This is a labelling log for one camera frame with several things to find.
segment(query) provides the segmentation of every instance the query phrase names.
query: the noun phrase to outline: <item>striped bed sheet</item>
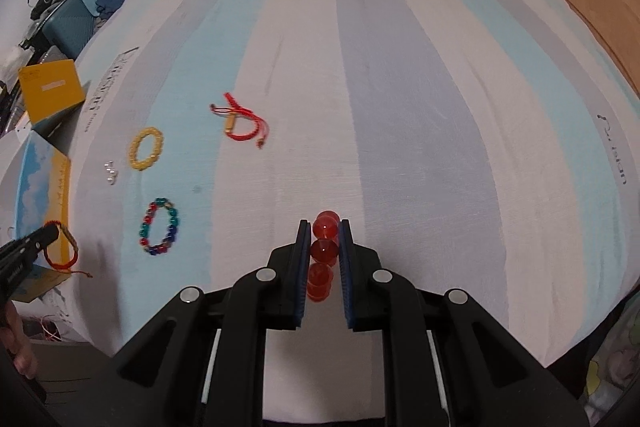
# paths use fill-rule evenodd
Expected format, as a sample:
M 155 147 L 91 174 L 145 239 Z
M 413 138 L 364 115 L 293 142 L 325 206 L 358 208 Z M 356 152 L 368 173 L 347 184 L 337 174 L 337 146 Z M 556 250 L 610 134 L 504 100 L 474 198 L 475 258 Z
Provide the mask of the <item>striped bed sheet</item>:
M 127 0 L 78 69 L 70 226 L 96 277 L 61 295 L 108 353 L 325 208 L 418 287 L 466 289 L 545 364 L 640 277 L 640 103 L 564 0 Z M 269 123 L 264 149 L 225 139 L 209 111 L 225 91 Z M 133 171 L 145 126 L 164 150 Z M 180 228 L 152 257 L 138 229 L 158 197 Z M 300 331 L 269 333 L 265 418 L 382 416 L 382 396 L 380 337 L 346 330 L 339 285 Z

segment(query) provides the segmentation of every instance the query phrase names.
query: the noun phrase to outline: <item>blue and yellow box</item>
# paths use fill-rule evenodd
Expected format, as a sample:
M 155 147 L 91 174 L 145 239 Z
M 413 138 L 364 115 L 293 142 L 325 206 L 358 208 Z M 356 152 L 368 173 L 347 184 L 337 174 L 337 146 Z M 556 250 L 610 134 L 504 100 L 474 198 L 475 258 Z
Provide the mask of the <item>blue and yellow box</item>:
M 47 221 L 68 223 L 70 161 L 42 136 L 31 132 L 22 157 L 22 169 L 15 200 L 15 237 L 24 237 Z M 47 253 L 54 263 L 71 259 L 72 247 L 61 233 Z M 40 252 L 31 274 L 14 292 L 12 299 L 31 302 L 70 274 L 52 269 Z

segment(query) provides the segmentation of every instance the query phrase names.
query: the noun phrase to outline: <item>silver screw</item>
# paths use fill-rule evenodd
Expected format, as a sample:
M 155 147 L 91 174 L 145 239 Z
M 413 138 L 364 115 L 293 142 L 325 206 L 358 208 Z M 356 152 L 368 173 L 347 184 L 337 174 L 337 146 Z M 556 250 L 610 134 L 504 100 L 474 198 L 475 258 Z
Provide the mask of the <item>silver screw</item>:
M 388 270 L 376 270 L 373 272 L 373 280 L 375 282 L 389 282 L 393 277 Z
M 453 304 L 464 304 L 468 299 L 468 295 L 462 290 L 451 290 L 449 292 L 449 300 L 453 302 Z
M 255 273 L 255 278 L 261 282 L 273 281 L 276 278 L 276 270 L 271 268 L 260 268 Z
M 185 288 L 180 292 L 180 300 L 182 302 L 189 303 L 189 302 L 197 301 L 199 297 L 200 297 L 200 292 L 198 291 L 197 288 L 194 288 L 193 286 L 189 286 L 188 288 Z

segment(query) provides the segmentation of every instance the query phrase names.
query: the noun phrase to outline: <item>beaded bracelet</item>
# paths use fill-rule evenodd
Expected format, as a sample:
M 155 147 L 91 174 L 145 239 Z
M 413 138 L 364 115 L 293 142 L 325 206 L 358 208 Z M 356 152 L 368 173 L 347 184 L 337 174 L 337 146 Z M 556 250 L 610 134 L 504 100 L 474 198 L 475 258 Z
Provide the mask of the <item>beaded bracelet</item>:
M 138 149 L 140 147 L 140 143 L 147 136 L 153 135 L 154 137 L 154 149 L 151 151 L 151 154 L 148 158 L 142 161 L 138 161 Z M 138 133 L 138 135 L 131 141 L 131 145 L 129 145 L 129 164 L 136 171 L 143 171 L 148 169 L 151 165 L 158 161 L 160 157 L 160 153 L 162 152 L 162 133 L 158 131 L 155 127 L 145 127 L 142 131 Z
M 169 226 L 166 229 L 166 236 L 162 240 L 162 243 L 149 246 L 149 227 L 156 216 L 156 210 L 158 208 L 166 208 L 169 213 Z M 142 226 L 140 226 L 140 245 L 146 253 L 151 255 L 158 255 L 159 253 L 166 253 L 175 242 L 175 234 L 178 232 L 178 211 L 175 209 L 174 204 L 166 198 L 156 198 L 155 201 L 149 203 L 149 208 L 146 210 L 145 218 L 142 220 Z

